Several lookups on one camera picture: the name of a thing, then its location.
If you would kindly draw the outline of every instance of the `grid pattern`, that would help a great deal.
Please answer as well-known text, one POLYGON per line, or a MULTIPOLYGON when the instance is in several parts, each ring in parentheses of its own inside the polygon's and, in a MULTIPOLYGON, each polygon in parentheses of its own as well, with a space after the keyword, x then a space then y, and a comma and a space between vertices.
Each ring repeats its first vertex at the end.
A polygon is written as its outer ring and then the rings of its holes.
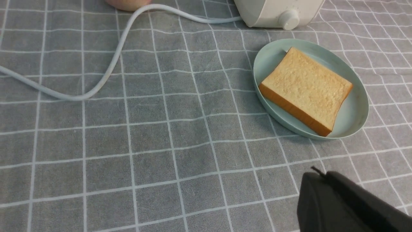
MULTIPOLYGON (((231 0, 154 2, 239 15, 231 0)), ((129 17, 102 0, 1 1, 0 64, 84 93, 129 17)), ((92 99, 63 102, 0 76, 3 231, 298 231, 300 181, 312 165, 410 215, 411 65, 408 0, 326 0, 294 31, 144 13, 92 99), (317 43, 359 75, 371 103, 359 133, 309 140, 265 112, 252 64, 281 38, 317 43)))

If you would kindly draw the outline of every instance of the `toast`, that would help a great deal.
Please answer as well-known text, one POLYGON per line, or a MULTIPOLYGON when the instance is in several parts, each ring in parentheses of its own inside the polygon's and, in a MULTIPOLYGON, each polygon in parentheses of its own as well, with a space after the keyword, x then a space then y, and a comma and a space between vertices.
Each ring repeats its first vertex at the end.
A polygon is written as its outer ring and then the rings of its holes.
POLYGON ((291 47, 259 85, 262 95, 320 136, 332 132, 353 84, 291 47))

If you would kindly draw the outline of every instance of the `pink object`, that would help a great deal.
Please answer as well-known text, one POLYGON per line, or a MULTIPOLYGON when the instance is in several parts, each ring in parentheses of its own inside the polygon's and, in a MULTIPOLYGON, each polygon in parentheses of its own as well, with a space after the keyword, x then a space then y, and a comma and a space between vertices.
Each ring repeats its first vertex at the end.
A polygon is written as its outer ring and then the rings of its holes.
POLYGON ((106 0, 114 8, 124 11, 136 11, 140 7, 150 4, 152 0, 106 0))

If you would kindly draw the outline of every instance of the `white cable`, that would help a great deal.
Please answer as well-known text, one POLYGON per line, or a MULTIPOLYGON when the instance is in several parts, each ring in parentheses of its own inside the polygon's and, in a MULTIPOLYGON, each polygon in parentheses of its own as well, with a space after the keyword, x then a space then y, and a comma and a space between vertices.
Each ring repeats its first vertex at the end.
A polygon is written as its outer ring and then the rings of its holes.
POLYGON ((175 9, 173 7, 166 6, 166 5, 161 5, 161 4, 149 4, 149 5, 143 6, 143 7, 139 8, 138 10, 136 10, 132 14, 132 16, 130 17, 129 21, 127 22, 127 26, 124 29, 123 33, 122 33, 119 44, 117 45, 116 52, 113 55, 112 61, 109 65, 109 67, 107 68, 105 74, 103 75, 102 79, 99 81, 99 83, 97 83, 97 85, 93 89, 91 89, 89 92, 87 92, 83 95, 72 96, 72 95, 67 95, 67 94, 56 92, 56 91, 54 91, 52 89, 49 89, 45 86, 37 84, 36 82, 34 82, 34 81, 32 81, 32 80, 30 80, 30 79, 28 79, 28 78, 26 78, 22 75, 10 70, 10 69, 7 69, 3 66, 0 66, 0 72, 2 72, 4 74, 7 74, 11 77, 14 77, 17 80, 20 80, 20 81, 26 83, 27 85, 30 85, 31 87, 33 87, 33 88, 35 88, 35 89, 37 89, 41 92, 44 92, 44 93, 46 93, 50 96, 53 96, 53 97, 61 99, 61 100, 82 101, 82 100, 88 99, 91 96, 95 95, 103 87, 103 85, 106 83, 106 81, 108 80, 108 78, 112 74, 113 69, 115 68, 115 65, 117 63, 117 60, 120 57, 120 52, 122 51, 124 42, 126 41, 127 34, 129 33, 129 30, 130 30, 133 22, 137 18, 137 16, 139 16, 141 13, 143 13, 147 10, 150 10, 150 9, 161 9, 161 10, 164 10, 164 11, 169 11, 169 12, 172 12, 174 14, 185 17, 187 19, 190 19, 192 21, 199 22, 199 23, 204 23, 204 24, 223 24, 223 23, 229 23, 229 22, 234 22, 234 21, 241 20, 241 17, 233 17, 233 18, 228 18, 228 19, 203 19, 203 18, 193 16, 191 14, 188 14, 186 12, 180 11, 180 10, 175 9))

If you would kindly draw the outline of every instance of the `light blue plate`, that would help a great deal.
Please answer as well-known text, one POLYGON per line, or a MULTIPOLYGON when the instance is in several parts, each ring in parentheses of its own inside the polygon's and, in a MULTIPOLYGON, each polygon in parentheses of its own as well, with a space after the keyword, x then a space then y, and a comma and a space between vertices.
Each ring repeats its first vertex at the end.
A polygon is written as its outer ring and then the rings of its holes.
POLYGON ((368 117, 368 96, 359 77, 338 56, 317 44, 298 39, 282 39, 271 42, 257 54, 253 65, 253 75, 257 95, 267 112, 281 125, 299 135, 316 140, 335 140, 348 137, 358 132, 368 117), (327 137, 319 136, 295 117, 263 97, 258 88, 258 85, 278 66, 290 47, 299 49, 353 84, 352 91, 340 107, 333 131, 327 137))

